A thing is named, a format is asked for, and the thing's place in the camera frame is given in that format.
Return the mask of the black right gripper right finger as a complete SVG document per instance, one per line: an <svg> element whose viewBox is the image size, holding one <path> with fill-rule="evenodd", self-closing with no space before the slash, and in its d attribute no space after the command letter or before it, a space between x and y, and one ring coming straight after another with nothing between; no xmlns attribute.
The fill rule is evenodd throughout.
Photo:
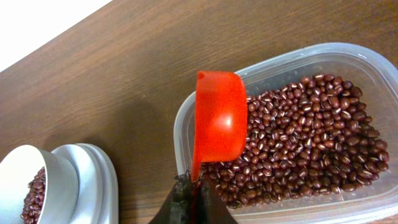
<svg viewBox="0 0 398 224"><path fill-rule="evenodd" d="M196 223L200 224L237 224L221 200L215 183L209 175L203 175L197 187L198 201L195 211Z"/></svg>

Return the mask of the orange measuring scoop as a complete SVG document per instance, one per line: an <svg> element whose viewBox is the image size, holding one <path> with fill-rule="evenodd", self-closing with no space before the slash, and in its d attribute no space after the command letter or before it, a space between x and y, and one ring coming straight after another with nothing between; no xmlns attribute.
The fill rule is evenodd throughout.
<svg viewBox="0 0 398 224"><path fill-rule="evenodd" d="M237 159L246 142L248 106L242 79L233 72L199 71L191 180L204 162Z"/></svg>

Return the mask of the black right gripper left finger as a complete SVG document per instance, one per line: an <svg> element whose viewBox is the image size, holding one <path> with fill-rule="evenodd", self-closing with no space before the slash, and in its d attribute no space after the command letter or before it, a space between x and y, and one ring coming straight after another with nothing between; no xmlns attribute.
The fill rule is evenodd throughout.
<svg viewBox="0 0 398 224"><path fill-rule="evenodd" d="M175 176L175 184L160 210L149 224L187 224L192 222L194 184L190 171Z"/></svg>

